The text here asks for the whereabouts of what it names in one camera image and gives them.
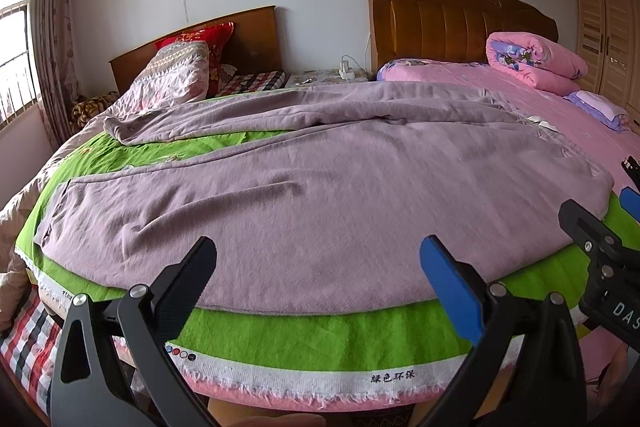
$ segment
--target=wardrobe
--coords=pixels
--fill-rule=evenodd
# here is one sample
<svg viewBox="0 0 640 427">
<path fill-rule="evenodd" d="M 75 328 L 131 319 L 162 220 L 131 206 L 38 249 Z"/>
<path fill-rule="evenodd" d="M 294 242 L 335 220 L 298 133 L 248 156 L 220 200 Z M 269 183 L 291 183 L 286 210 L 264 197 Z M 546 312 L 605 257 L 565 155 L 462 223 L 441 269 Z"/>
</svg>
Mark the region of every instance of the wardrobe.
<svg viewBox="0 0 640 427">
<path fill-rule="evenodd" d="M 589 67 L 580 87 L 624 107 L 640 134 L 640 0 L 578 0 L 577 53 Z"/>
</svg>

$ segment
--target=window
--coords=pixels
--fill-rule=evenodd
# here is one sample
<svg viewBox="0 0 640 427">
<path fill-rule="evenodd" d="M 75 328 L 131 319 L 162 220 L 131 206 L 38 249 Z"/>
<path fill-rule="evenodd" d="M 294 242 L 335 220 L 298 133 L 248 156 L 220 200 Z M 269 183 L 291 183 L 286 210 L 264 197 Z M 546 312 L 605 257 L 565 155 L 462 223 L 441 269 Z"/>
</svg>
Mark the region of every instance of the window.
<svg viewBox="0 0 640 427">
<path fill-rule="evenodd" d="M 29 58 L 29 0 L 0 0 L 0 129 L 40 95 Z"/>
</svg>

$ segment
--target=metal bolt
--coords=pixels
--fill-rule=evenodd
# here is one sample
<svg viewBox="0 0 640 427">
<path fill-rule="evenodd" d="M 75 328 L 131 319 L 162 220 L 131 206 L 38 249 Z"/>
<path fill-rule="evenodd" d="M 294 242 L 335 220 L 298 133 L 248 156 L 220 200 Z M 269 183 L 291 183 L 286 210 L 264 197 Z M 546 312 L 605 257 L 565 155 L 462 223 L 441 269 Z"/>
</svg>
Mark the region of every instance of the metal bolt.
<svg viewBox="0 0 640 427">
<path fill-rule="evenodd" d="M 144 284 L 136 284 L 132 289 L 129 290 L 129 295 L 131 295 L 134 299 L 140 299 L 141 297 L 146 295 L 147 287 Z"/>
<path fill-rule="evenodd" d="M 601 271 L 602 271 L 603 277 L 606 277 L 607 279 L 610 279 L 611 277 L 613 277 L 613 268 L 610 267 L 608 264 L 603 264 Z"/>
<path fill-rule="evenodd" d="M 549 295 L 549 300 L 558 306 L 564 303 L 564 297 L 562 297 L 558 292 L 551 293 L 551 295 Z"/>
<path fill-rule="evenodd" d="M 79 293 L 71 302 L 74 306 L 82 306 L 86 302 L 86 295 L 84 293 Z"/>
<path fill-rule="evenodd" d="M 494 297 L 504 297 L 507 295 L 507 288 L 505 288 L 501 283 L 497 282 L 489 286 L 489 293 Z"/>
</svg>

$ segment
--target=bed frame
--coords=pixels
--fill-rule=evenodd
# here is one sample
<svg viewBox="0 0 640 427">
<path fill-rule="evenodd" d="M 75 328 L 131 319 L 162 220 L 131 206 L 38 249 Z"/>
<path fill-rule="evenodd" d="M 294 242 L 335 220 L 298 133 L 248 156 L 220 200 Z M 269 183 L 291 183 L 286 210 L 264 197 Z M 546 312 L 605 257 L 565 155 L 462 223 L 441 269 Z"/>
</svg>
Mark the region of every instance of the bed frame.
<svg viewBox="0 0 640 427">
<path fill-rule="evenodd" d="M 235 22 L 236 29 L 222 51 L 222 62 L 238 68 L 238 74 L 264 73 L 282 69 L 280 44 L 276 29 L 275 6 L 265 6 L 204 21 L 176 30 L 139 46 L 110 61 L 111 71 L 123 94 L 158 49 L 155 42 L 185 31 L 201 30 L 225 22 Z"/>
<path fill-rule="evenodd" d="M 395 58 L 486 62 L 486 39 L 527 31 L 558 42 L 556 22 L 518 0 L 369 0 L 371 71 Z"/>
</svg>

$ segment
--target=curtain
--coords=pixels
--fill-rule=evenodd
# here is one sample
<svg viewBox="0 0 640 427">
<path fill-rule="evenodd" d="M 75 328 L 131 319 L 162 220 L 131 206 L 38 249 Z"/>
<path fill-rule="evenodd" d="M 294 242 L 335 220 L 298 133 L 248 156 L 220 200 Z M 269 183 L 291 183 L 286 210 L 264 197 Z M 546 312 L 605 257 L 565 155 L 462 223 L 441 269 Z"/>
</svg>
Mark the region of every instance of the curtain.
<svg viewBox="0 0 640 427">
<path fill-rule="evenodd" d="M 69 0 L 30 0 L 31 41 L 45 129 L 53 149 L 71 137 L 78 101 Z"/>
</svg>

